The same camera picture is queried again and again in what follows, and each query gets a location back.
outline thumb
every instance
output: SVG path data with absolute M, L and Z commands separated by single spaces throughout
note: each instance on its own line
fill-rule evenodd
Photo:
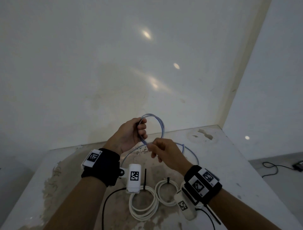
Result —
M 163 155 L 163 150 L 159 149 L 155 144 L 147 144 L 147 149 L 153 153 L 156 153 L 160 157 Z

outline wristband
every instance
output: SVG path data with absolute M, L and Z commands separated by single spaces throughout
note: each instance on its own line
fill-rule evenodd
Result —
M 184 176 L 184 180 L 184 187 L 190 195 L 205 205 L 222 188 L 222 184 L 219 183 L 212 173 L 198 165 L 194 165 L 188 170 Z
M 94 149 L 89 153 L 82 165 L 84 171 L 81 178 L 96 177 L 101 180 L 106 187 L 114 186 L 120 176 L 120 156 L 108 149 Z

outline coiled white cable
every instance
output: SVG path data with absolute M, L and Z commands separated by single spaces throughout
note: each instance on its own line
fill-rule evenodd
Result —
M 175 186 L 176 188 L 176 192 L 178 191 L 178 185 L 176 182 L 172 181 L 172 180 L 169 180 L 169 183 L 172 184 L 173 186 Z M 156 187 L 155 187 L 155 191 L 156 191 L 156 195 L 157 195 L 157 199 L 162 203 L 164 204 L 165 206 L 175 206 L 177 203 L 175 200 L 173 200 L 172 202 L 165 202 L 161 196 L 160 196 L 160 188 L 162 185 L 164 184 L 167 184 L 167 179 L 164 179 L 162 181 L 159 181 L 157 184 L 156 184 Z
M 158 209 L 158 206 L 159 206 L 159 201 L 157 199 L 157 194 L 154 191 L 154 189 L 152 189 L 149 186 L 145 186 L 145 189 L 147 191 L 149 191 L 154 196 L 154 199 L 153 199 L 152 203 L 147 208 L 145 208 L 145 209 L 137 209 L 137 208 L 135 208 L 132 205 L 132 200 L 133 200 L 134 195 L 135 195 L 134 193 L 130 195 L 129 202 L 128 202 L 128 207 L 129 207 L 129 211 L 130 211 L 131 215 L 136 220 L 139 220 L 139 221 L 149 220 L 156 213 L 156 211 Z M 144 214 L 140 214 L 139 215 L 135 211 L 138 211 L 138 212 L 144 212 L 144 211 L 146 211 L 146 212 Z

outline floor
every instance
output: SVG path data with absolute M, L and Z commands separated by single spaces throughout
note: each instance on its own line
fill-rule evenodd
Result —
M 150 135 L 147 141 L 158 136 L 159 134 Z M 219 126 L 167 132 L 164 137 L 190 148 L 196 153 L 200 165 L 207 167 L 220 178 L 225 190 L 282 230 L 303 230 L 294 215 L 261 179 Z M 91 149 L 100 148 L 103 144 L 95 143 L 49 151 L 2 226 L 2 230 L 42 229 L 44 223 L 49 220 L 79 181 L 80 164 L 87 153 Z M 184 152 L 184 155 L 193 164 L 197 164 L 196 159 L 188 150 Z M 151 187 L 167 176 L 176 181 L 179 186 L 183 179 L 180 178 L 180 174 L 172 172 L 165 164 L 159 163 L 157 159 L 151 159 L 150 153 L 144 146 L 133 152 L 125 160 L 123 167 L 127 167 L 129 163 L 141 164 L 147 169 L 147 185 Z M 105 196 L 121 187 L 124 187 L 123 181 L 119 180 L 114 187 L 108 188 Z M 169 199 L 174 193 L 175 190 L 170 190 L 167 198 Z M 148 198 L 143 192 L 136 196 L 139 206 L 148 206 L 149 203 L 145 202 Z M 111 205 L 106 205 L 106 229 L 212 229 L 211 222 L 204 213 L 199 212 L 196 219 L 187 221 L 176 206 L 166 207 L 162 204 L 149 221 L 139 222 L 129 213 L 128 199 L 129 194 L 121 192 L 108 200 L 108 204 Z M 100 229 L 100 216 L 101 212 L 99 212 L 95 229 Z M 224 225 L 218 225 L 216 222 L 214 224 L 217 230 L 226 230 Z
M 278 157 L 263 158 L 250 161 L 251 165 L 261 175 L 275 172 L 274 168 L 265 168 L 262 162 L 271 162 L 292 168 L 292 165 L 303 160 L 303 152 L 287 154 Z M 264 181 L 278 195 L 279 199 L 295 215 L 303 226 L 303 172 L 279 167 L 277 175 L 266 176 Z

